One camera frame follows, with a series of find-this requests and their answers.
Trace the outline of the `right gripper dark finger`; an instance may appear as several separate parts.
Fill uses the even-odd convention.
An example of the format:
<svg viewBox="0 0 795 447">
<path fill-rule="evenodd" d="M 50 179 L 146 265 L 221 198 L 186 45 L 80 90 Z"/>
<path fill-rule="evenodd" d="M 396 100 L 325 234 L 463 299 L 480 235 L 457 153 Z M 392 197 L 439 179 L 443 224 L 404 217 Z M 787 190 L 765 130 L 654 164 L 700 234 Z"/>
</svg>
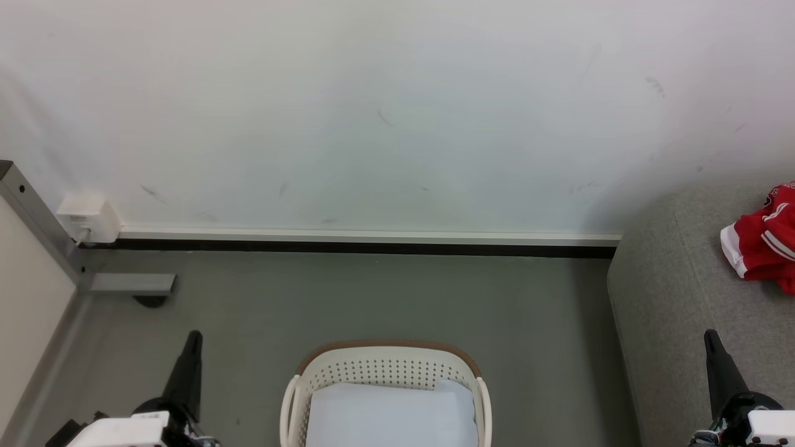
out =
<svg viewBox="0 0 795 447">
<path fill-rule="evenodd" d="M 715 329 L 704 333 L 706 371 L 712 418 L 718 418 L 729 400 L 740 393 L 750 392 L 734 359 L 724 348 Z"/>
</svg>

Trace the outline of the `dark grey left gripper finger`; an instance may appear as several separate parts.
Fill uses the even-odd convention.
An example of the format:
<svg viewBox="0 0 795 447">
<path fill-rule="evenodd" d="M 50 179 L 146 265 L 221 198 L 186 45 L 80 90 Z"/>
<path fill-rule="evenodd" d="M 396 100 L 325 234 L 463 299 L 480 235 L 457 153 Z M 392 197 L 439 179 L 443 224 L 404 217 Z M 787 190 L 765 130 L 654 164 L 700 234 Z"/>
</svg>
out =
<svg viewBox="0 0 795 447">
<path fill-rule="evenodd" d="M 202 333 L 190 331 L 162 393 L 162 399 L 192 422 L 201 419 Z"/>
</svg>

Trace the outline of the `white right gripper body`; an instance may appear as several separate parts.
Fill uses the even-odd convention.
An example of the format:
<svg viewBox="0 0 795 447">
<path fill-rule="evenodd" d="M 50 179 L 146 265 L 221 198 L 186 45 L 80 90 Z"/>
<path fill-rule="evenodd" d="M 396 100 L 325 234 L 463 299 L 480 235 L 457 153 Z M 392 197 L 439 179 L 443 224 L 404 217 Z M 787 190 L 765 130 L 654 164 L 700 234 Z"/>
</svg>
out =
<svg viewBox="0 0 795 447">
<path fill-rule="evenodd" d="M 766 394 L 731 396 L 706 430 L 693 433 L 690 446 L 793 446 L 794 411 Z"/>
</svg>

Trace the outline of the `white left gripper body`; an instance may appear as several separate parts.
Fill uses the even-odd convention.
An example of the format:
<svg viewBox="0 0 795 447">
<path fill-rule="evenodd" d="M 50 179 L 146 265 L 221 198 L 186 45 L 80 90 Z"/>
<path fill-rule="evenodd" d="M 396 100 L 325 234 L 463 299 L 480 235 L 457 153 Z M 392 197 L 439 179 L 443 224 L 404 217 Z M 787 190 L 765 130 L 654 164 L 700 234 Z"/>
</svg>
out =
<svg viewBox="0 0 795 447">
<path fill-rule="evenodd" d="M 219 446 L 204 435 L 187 405 L 151 399 L 127 418 L 67 424 L 65 446 Z"/>
</svg>

